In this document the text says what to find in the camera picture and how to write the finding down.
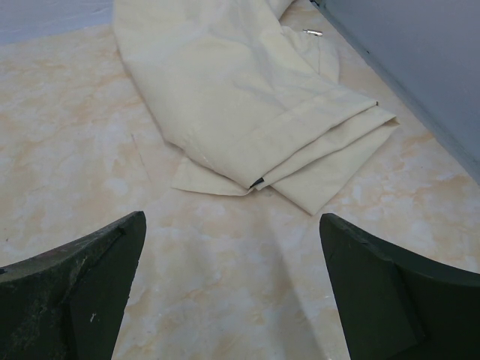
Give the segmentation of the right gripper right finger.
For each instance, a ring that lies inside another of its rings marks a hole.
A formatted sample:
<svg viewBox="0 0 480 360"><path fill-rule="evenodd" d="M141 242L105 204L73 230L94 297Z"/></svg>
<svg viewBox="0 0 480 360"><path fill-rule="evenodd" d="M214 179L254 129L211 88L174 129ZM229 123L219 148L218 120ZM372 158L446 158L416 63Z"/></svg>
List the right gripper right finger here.
<svg viewBox="0 0 480 360"><path fill-rule="evenodd" d="M351 359L479 358L479 274L336 214L322 215L319 234Z"/></svg>

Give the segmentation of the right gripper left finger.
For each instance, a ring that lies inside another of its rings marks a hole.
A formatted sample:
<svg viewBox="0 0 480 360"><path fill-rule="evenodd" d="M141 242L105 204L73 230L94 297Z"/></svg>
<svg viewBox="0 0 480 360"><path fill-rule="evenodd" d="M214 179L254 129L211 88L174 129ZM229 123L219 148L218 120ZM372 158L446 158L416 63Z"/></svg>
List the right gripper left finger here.
<svg viewBox="0 0 480 360"><path fill-rule="evenodd" d="M1 267L1 358L111 359L145 239L134 211Z"/></svg>

